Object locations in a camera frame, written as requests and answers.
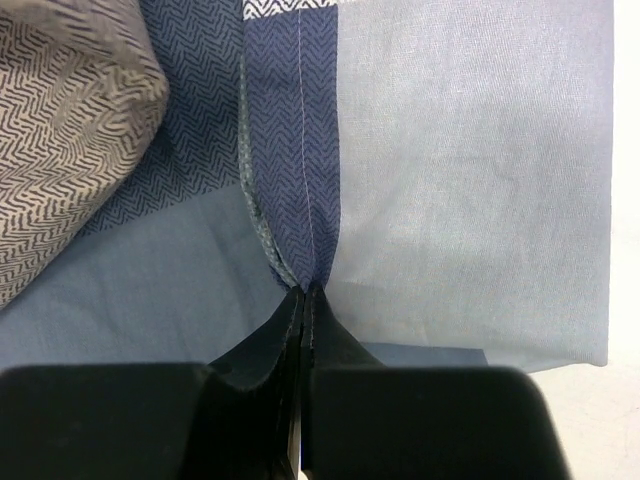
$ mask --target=white surface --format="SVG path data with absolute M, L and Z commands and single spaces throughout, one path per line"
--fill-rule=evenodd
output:
M 609 365 L 533 375 L 577 480 L 640 478 L 640 4 L 615 7 Z

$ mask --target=fabric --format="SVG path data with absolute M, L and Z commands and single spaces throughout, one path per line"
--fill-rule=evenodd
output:
M 0 308 L 135 168 L 167 94 L 136 2 L 0 0 Z
M 289 3 L 244 3 L 245 61 L 255 195 L 306 290 L 329 278 L 340 221 L 338 12 Z
M 219 189 L 76 239 L 0 312 L 0 370 L 210 362 L 283 297 L 240 187 Z
M 140 0 L 140 8 L 171 88 L 166 118 L 140 166 L 83 235 L 239 180 L 239 0 Z
M 243 15 L 256 198 L 303 287 L 330 275 L 363 341 L 606 363 L 611 2 L 246 0 Z M 313 134 L 334 115 L 337 135 Z

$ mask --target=seam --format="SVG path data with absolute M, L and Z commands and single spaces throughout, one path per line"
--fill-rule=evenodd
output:
M 307 164 L 304 156 L 304 135 L 305 135 L 305 112 L 304 112 L 304 89 L 302 88 L 302 10 L 298 10 L 298 78 L 300 80 L 300 110 L 302 113 L 302 178 L 304 179 L 304 188 L 307 195 L 307 214 L 309 215 L 309 231 L 311 232 L 311 274 L 316 268 L 315 242 L 313 239 L 313 223 L 311 221 L 311 197 L 309 196 L 309 182 L 307 181 Z

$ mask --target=patterned cloth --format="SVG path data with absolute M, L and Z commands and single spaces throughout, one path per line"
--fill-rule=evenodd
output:
M 167 82 L 128 0 L 0 0 L 0 308 L 138 164 Z
M 87 235 L 238 182 L 239 0 L 139 0 L 171 96 L 140 166 Z
M 256 198 L 303 289 L 327 283 L 338 241 L 337 14 L 335 2 L 244 3 Z

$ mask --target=fabric strip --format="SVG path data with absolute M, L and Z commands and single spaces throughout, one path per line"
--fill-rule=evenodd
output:
M 245 25 L 256 197 L 302 288 L 326 284 L 340 221 L 336 6 Z

